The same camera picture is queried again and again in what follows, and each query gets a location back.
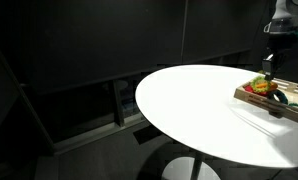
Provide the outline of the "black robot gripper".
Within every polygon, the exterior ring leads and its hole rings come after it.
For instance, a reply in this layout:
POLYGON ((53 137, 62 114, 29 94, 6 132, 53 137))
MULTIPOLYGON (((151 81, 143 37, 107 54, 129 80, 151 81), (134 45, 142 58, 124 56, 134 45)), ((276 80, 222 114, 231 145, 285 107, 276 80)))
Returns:
POLYGON ((297 37, 291 20, 272 20, 263 28, 263 32, 269 35, 269 39, 268 54, 262 60, 262 67, 265 79, 271 81, 272 72, 277 71, 285 62, 297 37))

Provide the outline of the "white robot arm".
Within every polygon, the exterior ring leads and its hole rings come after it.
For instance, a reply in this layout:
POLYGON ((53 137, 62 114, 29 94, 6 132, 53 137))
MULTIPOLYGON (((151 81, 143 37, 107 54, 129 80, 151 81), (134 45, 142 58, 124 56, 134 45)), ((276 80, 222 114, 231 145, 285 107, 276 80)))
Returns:
POLYGON ((271 81, 298 43, 298 0, 276 0, 273 16, 263 32, 269 35, 269 55, 262 60, 262 68, 265 79, 271 81))

